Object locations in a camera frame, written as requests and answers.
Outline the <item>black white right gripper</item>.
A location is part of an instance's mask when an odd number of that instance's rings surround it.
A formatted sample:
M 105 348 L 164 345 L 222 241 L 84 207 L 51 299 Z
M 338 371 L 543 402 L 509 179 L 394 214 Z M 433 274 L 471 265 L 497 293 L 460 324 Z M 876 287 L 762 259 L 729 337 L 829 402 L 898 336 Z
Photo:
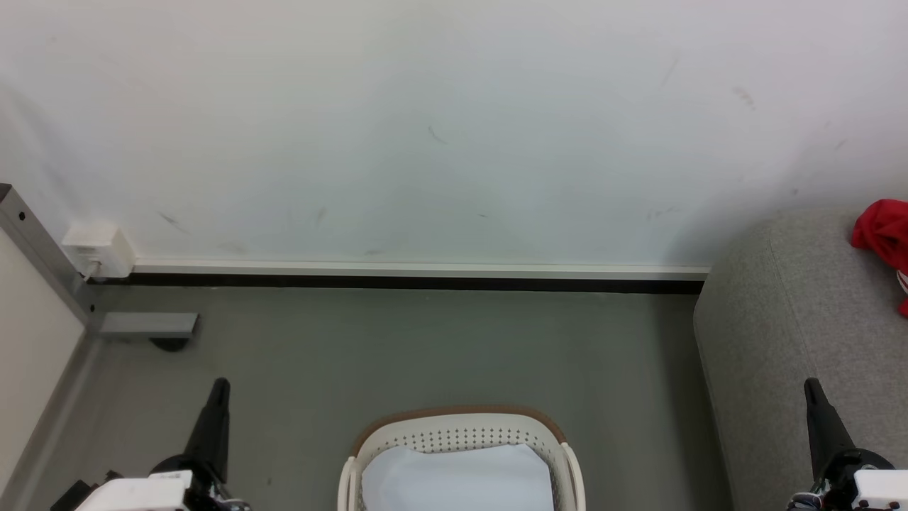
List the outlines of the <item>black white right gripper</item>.
M 814 484 L 788 510 L 905 510 L 907 470 L 853 443 L 817 378 L 804 381 Z

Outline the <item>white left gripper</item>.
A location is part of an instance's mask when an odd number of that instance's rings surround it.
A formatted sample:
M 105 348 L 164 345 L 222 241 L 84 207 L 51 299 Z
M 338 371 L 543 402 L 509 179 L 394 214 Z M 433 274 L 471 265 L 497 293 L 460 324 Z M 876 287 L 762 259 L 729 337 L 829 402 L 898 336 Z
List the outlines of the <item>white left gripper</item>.
M 231 385 L 214 381 L 184 452 L 146 478 L 114 478 L 91 489 L 77 510 L 248 510 L 223 487 L 229 459 Z

